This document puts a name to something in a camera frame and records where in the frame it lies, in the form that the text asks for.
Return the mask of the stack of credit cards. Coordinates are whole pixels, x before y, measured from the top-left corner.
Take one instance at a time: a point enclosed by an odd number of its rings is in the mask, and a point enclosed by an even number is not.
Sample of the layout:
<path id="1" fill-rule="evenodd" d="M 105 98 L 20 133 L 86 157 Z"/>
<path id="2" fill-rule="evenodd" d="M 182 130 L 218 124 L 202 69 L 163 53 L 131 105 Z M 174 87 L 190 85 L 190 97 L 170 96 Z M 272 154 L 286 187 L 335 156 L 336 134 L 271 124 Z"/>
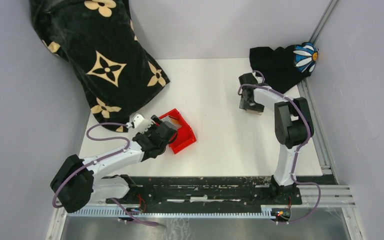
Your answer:
<path id="1" fill-rule="evenodd" d="M 177 129 L 181 128 L 182 127 L 182 122 L 180 120 L 180 118 L 178 116 L 172 116 L 172 115 L 169 115 L 167 114 L 166 116 L 164 116 L 162 118 L 162 120 L 164 122 L 169 122 L 171 123 L 172 125 L 174 125 Z"/>

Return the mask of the red plastic bin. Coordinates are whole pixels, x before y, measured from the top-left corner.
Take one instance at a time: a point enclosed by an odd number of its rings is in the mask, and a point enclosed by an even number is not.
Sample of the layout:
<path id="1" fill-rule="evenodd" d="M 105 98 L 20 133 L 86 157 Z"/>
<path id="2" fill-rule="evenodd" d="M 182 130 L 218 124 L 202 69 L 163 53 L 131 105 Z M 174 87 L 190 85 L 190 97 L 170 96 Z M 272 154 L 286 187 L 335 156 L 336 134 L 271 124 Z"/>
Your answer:
<path id="1" fill-rule="evenodd" d="M 162 120 L 162 118 L 165 117 L 166 115 L 179 117 L 182 123 L 182 127 L 177 129 L 176 140 L 173 143 L 169 144 L 169 147 L 171 148 L 173 153 L 176 155 L 182 150 L 192 145 L 193 143 L 195 143 L 197 141 L 197 138 L 191 126 L 188 124 L 188 122 L 184 119 L 182 114 L 176 108 L 161 115 L 159 118 Z"/>

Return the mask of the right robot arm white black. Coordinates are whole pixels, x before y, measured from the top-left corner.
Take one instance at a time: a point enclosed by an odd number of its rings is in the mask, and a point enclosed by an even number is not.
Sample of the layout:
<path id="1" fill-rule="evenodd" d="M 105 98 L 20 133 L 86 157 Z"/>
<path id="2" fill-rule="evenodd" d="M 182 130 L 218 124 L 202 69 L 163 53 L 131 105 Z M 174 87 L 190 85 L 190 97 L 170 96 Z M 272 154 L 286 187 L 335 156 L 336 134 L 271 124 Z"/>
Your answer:
<path id="1" fill-rule="evenodd" d="M 274 113 L 274 133 L 280 144 L 277 166 L 271 176 L 269 199 L 282 204 L 296 188 L 295 169 L 301 148 L 314 135 L 314 125 L 308 101 L 291 98 L 259 83 L 250 72 L 239 78 L 239 108 L 248 113 L 262 114 L 265 109 Z"/>

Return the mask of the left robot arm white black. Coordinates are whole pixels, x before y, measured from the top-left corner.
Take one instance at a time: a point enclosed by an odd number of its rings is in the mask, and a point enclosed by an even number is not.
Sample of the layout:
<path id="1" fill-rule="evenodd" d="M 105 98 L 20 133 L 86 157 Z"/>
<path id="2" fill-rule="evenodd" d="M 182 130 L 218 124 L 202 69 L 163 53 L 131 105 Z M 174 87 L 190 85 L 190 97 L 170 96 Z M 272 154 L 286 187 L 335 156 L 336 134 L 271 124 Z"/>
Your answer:
<path id="1" fill-rule="evenodd" d="M 110 198 L 121 199 L 127 204 L 134 202 L 137 189 L 122 176 L 109 175 L 127 166 L 157 158 L 178 136 L 178 129 L 171 121 L 163 121 L 156 115 L 146 119 L 136 114 L 131 122 L 115 122 L 113 125 L 134 129 L 136 135 L 132 139 L 120 137 L 125 144 L 106 153 L 85 158 L 76 154 L 67 157 L 50 183 L 54 192 L 54 208 L 74 213 L 89 202 Z"/>

